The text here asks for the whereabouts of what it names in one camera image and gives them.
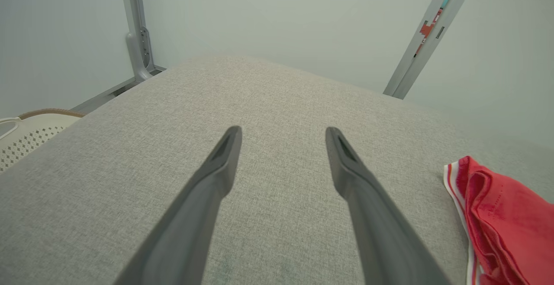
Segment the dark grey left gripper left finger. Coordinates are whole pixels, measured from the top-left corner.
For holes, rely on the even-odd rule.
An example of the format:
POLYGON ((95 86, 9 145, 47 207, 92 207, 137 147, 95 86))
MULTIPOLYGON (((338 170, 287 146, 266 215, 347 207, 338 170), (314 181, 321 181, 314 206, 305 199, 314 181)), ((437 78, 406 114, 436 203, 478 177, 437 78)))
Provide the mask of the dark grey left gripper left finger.
POLYGON ((222 200, 231 191, 242 129, 225 131, 113 285, 201 285, 222 200))

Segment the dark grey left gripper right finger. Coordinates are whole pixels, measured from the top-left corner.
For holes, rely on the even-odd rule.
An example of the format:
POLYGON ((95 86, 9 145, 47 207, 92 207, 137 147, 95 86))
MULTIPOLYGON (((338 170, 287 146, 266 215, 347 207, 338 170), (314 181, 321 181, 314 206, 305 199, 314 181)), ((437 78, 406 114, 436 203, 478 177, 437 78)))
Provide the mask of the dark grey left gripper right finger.
POLYGON ((451 285, 341 131, 328 127, 325 143, 334 187, 348 204, 366 285, 451 285))

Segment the red shorts with white panel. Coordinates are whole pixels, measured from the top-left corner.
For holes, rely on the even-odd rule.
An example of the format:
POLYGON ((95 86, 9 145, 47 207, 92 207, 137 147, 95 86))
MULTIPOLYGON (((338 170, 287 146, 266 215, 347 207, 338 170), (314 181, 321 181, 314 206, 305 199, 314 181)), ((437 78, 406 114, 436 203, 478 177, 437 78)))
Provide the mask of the red shorts with white panel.
POLYGON ((468 238, 466 285, 554 285, 554 204, 469 155, 443 184, 468 238))

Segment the cream perforated laundry basket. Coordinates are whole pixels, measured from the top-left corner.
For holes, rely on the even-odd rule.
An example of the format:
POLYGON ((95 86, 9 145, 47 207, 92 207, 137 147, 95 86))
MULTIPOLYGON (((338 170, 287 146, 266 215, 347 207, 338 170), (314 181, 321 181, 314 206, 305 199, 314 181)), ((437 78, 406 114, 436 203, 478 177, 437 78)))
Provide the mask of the cream perforated laundry basket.
POLYGON ((0 174, 84 116, 71 110, 41 109, 0 119, 0 174))

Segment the red sticker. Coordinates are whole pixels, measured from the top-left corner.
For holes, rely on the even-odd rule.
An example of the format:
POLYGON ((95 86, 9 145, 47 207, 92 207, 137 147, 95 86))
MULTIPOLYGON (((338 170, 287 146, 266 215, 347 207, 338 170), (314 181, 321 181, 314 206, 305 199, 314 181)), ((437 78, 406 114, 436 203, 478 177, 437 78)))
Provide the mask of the red sticker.
POLYGON ((424 21, 424 24, 422 25, 422 28, 420 30, 420 33, 424 35, 423 39, 422 39, 422 42, 421 44, 419 45, 417 51, 415 52, 414 54, 414 58, 419 54, 422 46, 424 45, 424 43, 426 42, 428 36, 431 34, 431 31, 433 30, 433 28, 435 27, 439 17, 441 16, 441 13, 443 12, 443 8, 441 7, 438 11, 437 11, 437 14, 435 15, 435 18, 433 19, 433 21, 431 21, 430 23, 428 23, 428 21, 424 21))

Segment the grey metal post with bracket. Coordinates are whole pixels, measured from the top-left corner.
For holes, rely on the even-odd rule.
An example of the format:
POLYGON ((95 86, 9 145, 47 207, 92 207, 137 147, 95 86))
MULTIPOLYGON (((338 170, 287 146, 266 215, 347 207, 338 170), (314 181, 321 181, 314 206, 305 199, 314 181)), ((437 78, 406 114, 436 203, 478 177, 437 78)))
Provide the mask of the grey metal post with bracket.
POLYGON ((151 35, 146 26, 143 0, 123 0, 129 33, 127 50, 136 82, 144 82, 166 68, 156 65, 151 46, 151 35))

